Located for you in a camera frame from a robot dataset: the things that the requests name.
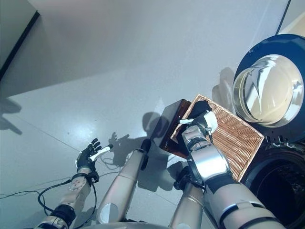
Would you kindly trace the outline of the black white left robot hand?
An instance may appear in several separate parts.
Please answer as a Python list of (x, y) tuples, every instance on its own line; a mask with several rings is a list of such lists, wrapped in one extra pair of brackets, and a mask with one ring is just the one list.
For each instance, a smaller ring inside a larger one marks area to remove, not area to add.
[(90, 169), (91, 171), (95, 171), (96, 160), (103, 154), (109, 152), (112, 148), (113, 144), (102, 146), (97, 138), (93, 139), (88, 146), (79, 153), (77, 159), (75, 160), (77, 172), (86, 168)]

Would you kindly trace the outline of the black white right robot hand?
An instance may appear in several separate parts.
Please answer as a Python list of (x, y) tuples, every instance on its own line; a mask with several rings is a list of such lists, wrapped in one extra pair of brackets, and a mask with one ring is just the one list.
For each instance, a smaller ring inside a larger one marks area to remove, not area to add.
[(202, 124), (204, 128), (209, 128), (211, 133), (213, 133), (218, 127), (216, 115), (212, 111), (208, 111), (208, 110), (201, 113), (196, 118), (181, 119), (179, 121), (179, 124), (182, 125)]

